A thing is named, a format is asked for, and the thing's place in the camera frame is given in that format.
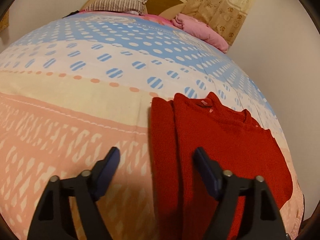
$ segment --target wall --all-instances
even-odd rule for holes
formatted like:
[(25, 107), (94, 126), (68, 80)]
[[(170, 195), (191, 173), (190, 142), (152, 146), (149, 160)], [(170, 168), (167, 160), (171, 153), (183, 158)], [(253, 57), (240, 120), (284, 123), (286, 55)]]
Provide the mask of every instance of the wall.
[[(86, 1), (16, 0), (10, 27), (0, 33), (0, 52)], [(320, 199), (319, 52), (319, 33), (298, 0), (257, 0), (228, 53), (259, 86), (279, 118), (305, 194), (306, 217)]]
[(228, 56), (279, 119), (308, 218), (320, 199), (320, 35), (298, 0), (256, 0)]
[(10, 26), (0, 33), (0, 53), (26, 33), (79, 10), (87, 0), (15, 0)]

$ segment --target screw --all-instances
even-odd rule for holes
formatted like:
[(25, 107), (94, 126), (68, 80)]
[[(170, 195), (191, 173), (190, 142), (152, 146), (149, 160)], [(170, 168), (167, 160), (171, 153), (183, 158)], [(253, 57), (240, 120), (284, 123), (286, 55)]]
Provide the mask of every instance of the screw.
[(233, 175), (232, 171), (229, 171), (229, 170), (225, 170), (223, 171), (223, 175), (226, 175), (228, 177), (231, 177)]
[(57, 175), (54, 175), (50, 178), (51, 182), (56, 182), (59, 179), (59, 177)]
[(89, 170), (84, 170), (81, 172), (82, 177), (88, 177), (90, 175), (91, 175), (91, 171), (89, 171)]
[(263, 178), (262, 176), (258, 175), (258, 176), (256, 177), (256, 180), (259, 181), (259, 182), (263, 182), (263, 181), (264, 181), (264, 178)]

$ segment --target mattress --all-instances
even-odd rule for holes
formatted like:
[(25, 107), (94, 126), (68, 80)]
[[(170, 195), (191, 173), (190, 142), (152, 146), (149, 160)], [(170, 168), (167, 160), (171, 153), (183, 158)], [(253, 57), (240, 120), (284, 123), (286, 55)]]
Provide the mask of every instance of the mattress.
[[(254, 82), (225, 54), (143, 17), (85, 12), (49, 23), (0, 54), (0, 213), (19, 239), (48, 179), (74, 177), (112, 146), (119, 168), (97, 205), (114, 240), (157, 237), (148, 144), (153, 97), (212, 91), (270, 129), (292, 175), (281, 208), (298, 234), (303, 196), (278, 119)], [(85, 239), (71, 199), (79, 239)]]

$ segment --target curtain floral pattern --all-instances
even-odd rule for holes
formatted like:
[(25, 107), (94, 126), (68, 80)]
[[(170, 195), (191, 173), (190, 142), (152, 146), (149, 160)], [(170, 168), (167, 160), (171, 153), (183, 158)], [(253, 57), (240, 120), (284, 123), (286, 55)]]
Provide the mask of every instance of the curtain floral pattern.
[(182, 13), (208, 24), (232, 45), (254, 0), (188, 0)]
[(9, 11), (4, 15), (3, 19), (0, 21), (0, 32), (9, 26)]

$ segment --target red sweater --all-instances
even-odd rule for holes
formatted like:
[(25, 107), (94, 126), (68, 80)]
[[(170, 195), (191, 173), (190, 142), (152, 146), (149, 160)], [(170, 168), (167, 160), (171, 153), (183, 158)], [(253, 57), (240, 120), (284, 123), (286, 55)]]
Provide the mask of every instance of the red sweater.
[[(176, 94), (173, 101), (153, 98), (151, 148), (160, 240), (201, 240), (217, 202), (208, 195), (192, 163), (203, 147), (224, 170), (244, 178), (262, 175), (280, 209), (292, 195), (292, 179), (270, 130), (245, 109), (223, 106), (214, 93), (205, 99)], [(239, 198), (228, 239), (238, 233), (244, 208)]]

